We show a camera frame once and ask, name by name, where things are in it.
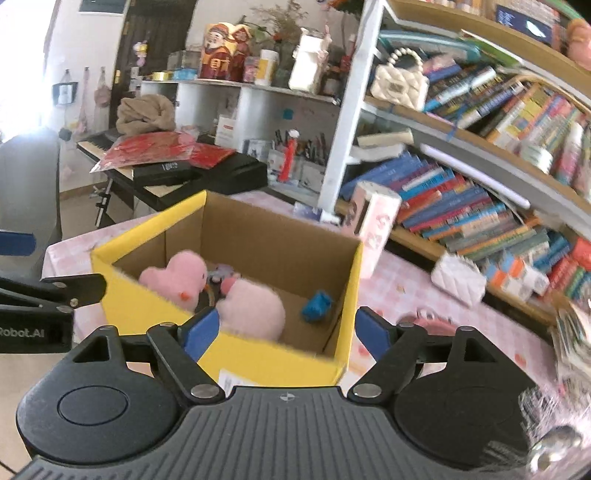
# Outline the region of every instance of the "pink heart plush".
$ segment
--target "pink heart plush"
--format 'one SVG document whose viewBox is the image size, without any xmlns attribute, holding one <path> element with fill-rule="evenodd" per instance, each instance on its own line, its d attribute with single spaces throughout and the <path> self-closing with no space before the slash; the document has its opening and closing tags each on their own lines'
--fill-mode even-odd
<svg viewBox="0 0 591 480">
<path fill-rule="evenodd" d="M 195 252 L 183 250 L 170 259 L 166 268 L 146 268 L 139 283 L 183 310 L 194 312 L 207 284 L 207 265 Z"/>
</svg>

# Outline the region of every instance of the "door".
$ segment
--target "door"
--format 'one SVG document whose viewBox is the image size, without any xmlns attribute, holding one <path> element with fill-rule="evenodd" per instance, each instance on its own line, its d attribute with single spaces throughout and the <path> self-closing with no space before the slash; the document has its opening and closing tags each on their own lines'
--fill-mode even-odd
<svg viewBox="0 0 591 480">
<path fill-rule="evenodd" d="M 185 48 L 196 3 L 197 0 L 131 0 L 115 63 L 109 127 L 115 126 L 121 99 L 133 96 L 129 81 L 131 69 L 138 60 L 133 46 L 137 42 L 148 43 L 146 62 L 139 69 L 140 75 L 166 70 L 168 55 Z"/>
</svg>

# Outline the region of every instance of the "pink plush toy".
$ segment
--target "pink plush toy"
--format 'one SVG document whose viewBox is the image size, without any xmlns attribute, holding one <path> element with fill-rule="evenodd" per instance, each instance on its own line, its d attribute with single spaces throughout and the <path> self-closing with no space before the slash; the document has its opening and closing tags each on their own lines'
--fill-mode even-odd
<svg viewBox="0 0 591 480">
<path fill-rule="evenodd" d="M 139 283 L 183 310 L 194 312 L 207 284 L 207 265 L 195 252 L 184 250 L 173 256 L 166 268 L 146 268 Z"/>
<path fill-rule="evenodd" d="M 585 70 L 591 70 L 591 26 L 582 18 L 575 18 L 567 29 L 569 58 Z"/>
<path fill-rule="evenodd" d="M 227 278 L 221 292 L 226 296 L 216 309 L 220 327 L 230 333 L 276 342 L 285 326 L 285 308 L 269 287 L 244 278 Z"/>
</svg>

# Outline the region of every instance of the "table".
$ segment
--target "table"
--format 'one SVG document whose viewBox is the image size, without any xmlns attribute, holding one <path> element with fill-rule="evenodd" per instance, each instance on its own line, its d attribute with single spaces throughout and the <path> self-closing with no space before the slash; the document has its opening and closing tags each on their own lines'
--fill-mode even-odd
<svg viewBox="0 0 591 480">
<path fill-rule="evenodd" d="M 276 213 L 291 215 L 293 207 L 264 192 L 247 192 L 234 198 Z M 139 225 L 149 217 L 130 220 L 80 235 L 47 249 L 43 276 L 77 275 L 91 272 L 90 251 L 111 238 Z M 486 335 L 503 353 L 519 365 L 536 383 L 553 384 L 556 378 L 554 351 L 537 335 L 484 304 L 468 309 L 440 291 L 430 276 L 402 258 L 383 252 L 371 279 L 362 280 L 358 306 L 369 306 L 391 323 L 403 316 L 428 309 L 457 325 L 470 325 Z M 100 305 L 76 310 L 74 332 L 82 339 L 106 324 Z M 348 390 L 374 364 L 363 345 L 354 338 L 349 370 L 341 381 Z"/>
</svg>

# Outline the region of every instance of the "red plastic bag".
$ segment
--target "red plastic bag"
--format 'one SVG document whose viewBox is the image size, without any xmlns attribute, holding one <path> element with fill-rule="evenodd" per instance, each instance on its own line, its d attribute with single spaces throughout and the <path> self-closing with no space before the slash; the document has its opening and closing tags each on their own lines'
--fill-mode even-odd
<svg viewBox="0 0 591 480">
<path fill-rule="evenodd" d="M 204 168 L 209 170 L 215 167 L 218 163 L 227 159 L 230 155 L 234 154 L 236 150 L 231 148 L 222 148 L 217 145 L 208 145 L 205 143 L 197 143 L 193 148 L 189 163 L 193 167 Z"/>
<path fill-rule="evenodd" d="M 91 173 L 146 163 L 186 161 L 197 143 L 185 132 L 152 132 L 121 137 L 113 144 Z"/>
</svg>

